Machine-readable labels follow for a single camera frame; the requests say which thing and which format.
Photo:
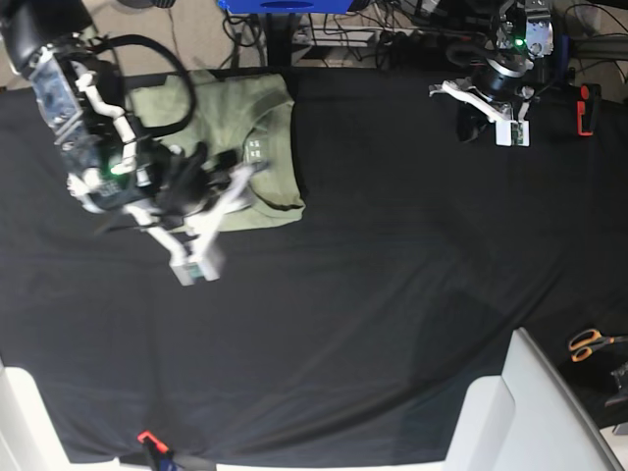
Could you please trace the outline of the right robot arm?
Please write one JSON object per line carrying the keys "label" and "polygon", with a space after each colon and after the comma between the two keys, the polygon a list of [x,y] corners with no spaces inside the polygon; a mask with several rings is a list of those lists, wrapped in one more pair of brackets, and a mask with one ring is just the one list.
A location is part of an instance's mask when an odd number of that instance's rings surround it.
{"label": "right robot arm", "polygon": [[[248,205],[255,164],[210,165],[209,149],[191,152],[164,138],[192,121],[198,100],[183,63],[139,34],[84,38],[93,20],[80,1],[5,1],[1,39],[15,74],[31,85],[68,173],[69,193],[91,213],[125,213],[170,254],[179,282],[219,278],[216,239],[224,218]],[[140,46],[156,52],[182,80],[189,105],[176,122],[143,124],[122,68],[104,52]]]}

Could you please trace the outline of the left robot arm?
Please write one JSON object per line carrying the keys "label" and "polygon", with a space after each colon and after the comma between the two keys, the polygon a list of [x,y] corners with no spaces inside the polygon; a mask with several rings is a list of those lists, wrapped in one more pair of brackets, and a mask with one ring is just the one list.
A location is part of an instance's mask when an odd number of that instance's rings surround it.
{"label": "left robot arm", "polygon": [[491,127],[496,145],[527,147],[528,111],[552,83],[547,67],[554,47],[551,5],[499,1],[488,16],[486,40],[459,40],[445,50],[446,58],[469,74],[431,85],[430,94],[458,102],[459,141],[471,142]]}

